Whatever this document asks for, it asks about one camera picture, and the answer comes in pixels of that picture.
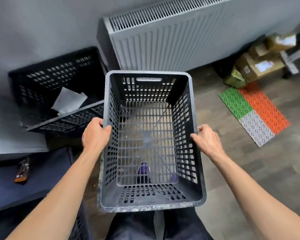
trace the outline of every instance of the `orange mat section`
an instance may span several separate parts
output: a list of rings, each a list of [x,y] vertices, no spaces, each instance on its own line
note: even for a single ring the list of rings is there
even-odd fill
[[[256,81],[238,90],[275,135],[290,125],[290,122],[260,90]]]

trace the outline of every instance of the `forearm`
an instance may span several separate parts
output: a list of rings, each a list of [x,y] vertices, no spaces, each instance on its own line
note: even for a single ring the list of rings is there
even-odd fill
[[[212,161],[227,181],[246,217],[269,240],[300,239],[300,217],[268,194],[227,155]]]
[[[68,239],[100,152],[84,151],[8,240]]]

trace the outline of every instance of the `laminate floor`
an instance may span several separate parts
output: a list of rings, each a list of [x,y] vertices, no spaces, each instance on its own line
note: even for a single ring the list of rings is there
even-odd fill
[[[296,62],[300,69],[300,60]],[[259,148],[219,98],[228,86],[210,65],[191,70],[197,124],[208,124],[221,139],[226,153],[265,190],[300,216],[300,74],[288,80],[276,72],[259,81],[291,125]],[[214,164],[202,156],[207,201],[196,209],[216,240],[257,239],[231,190]],[[114,214],[97,209],[99,164],[96,165],[84,200],[94,239],[104,239]]]

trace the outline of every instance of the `green mat section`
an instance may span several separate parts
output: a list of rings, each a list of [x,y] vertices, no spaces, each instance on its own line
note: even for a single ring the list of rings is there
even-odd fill
[[[219,97],[238,120],[253,110],[248,101],[245,100],[236,88],[228,88],[226,91],[221,93]]]

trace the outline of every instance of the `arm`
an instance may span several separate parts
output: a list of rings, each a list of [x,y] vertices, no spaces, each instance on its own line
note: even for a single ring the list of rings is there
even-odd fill
[[[204,124],[191,134],[200,150],[219,169],[257,234],[269,240],[300,240],[300,217],[257,184],[224,152],[217,133]]]
[[[83,133],[78,160],[6,240],[69,238],[92,169],[110,138],[111,126],[102,129],[102,123],[92,119]]]

